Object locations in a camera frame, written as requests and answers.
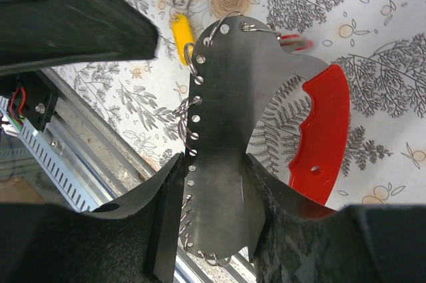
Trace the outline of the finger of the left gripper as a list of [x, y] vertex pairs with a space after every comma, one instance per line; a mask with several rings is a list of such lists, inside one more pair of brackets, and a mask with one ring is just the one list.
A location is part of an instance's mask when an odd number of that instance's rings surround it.
[[150, 60], [158, 30], [124, 0], [1, 0], [1, 74]]

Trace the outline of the key with yellow tag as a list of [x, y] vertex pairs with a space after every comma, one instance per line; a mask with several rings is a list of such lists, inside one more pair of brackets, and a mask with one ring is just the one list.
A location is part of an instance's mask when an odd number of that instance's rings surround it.
[[194, 42], [194, 36], [187, 18], [190, 0], [170, 0], [171, 29], [176, 43], [176, 49], [183, 65], [187, 65], [184, 48], [187, 43]]

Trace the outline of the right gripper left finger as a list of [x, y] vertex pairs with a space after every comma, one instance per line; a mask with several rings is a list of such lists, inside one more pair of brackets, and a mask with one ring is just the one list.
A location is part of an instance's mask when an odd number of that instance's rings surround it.
[[2, 282], [171, 282], [184, 157], [91, 212], [1, 205]]

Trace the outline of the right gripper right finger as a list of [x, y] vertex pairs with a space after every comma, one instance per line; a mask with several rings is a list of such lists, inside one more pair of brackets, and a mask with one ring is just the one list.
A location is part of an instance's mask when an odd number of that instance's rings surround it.
[[425, 207], [335, 211], [246, 156], [248, 255], [259, 282], [424, 282]]

